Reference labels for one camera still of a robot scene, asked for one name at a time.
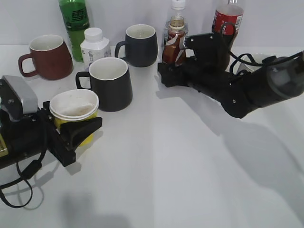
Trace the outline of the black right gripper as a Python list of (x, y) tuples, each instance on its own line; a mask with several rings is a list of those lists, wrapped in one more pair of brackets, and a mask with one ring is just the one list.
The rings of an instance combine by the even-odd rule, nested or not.
[(212, 66), (200, 66), (193, 58), (187, 58), (180, 66), (158, 63), (158, 72), (166, 87), (191, 87), (219, 102), (226, 113), (235, 118), (249, 114), (249, 100), (240, 76)]

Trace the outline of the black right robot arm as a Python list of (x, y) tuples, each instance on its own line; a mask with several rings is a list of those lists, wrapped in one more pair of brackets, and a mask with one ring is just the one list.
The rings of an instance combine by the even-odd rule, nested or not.
[(189, 57), (181, 66), (158, 64), (161, 82), (166, 87), (184, 86), (220, 102), (232, 117), (243, 118), (250, 112), (298, 97), (304, 92), (304, 54), (292, 57), (271, 56), (254, 72), (242, 70), (208, 71)]

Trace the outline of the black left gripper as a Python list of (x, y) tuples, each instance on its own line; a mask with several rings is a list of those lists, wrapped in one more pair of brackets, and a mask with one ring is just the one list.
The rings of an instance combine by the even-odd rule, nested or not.
[(75, 150), (93, 141), (94, 133), (102, 127), (102, 117), (67, 122), (60, 126), (60, 134), (50, 112), (50, 101), (36, 113), (13, 120), (8, 111), (0, 112), (0, 135), (4, 140), (5, 154), (0, 155), (0, 167), (6, 168), (34, 155), (42, 160), (50, 151), (64, 166), (76, 162)]

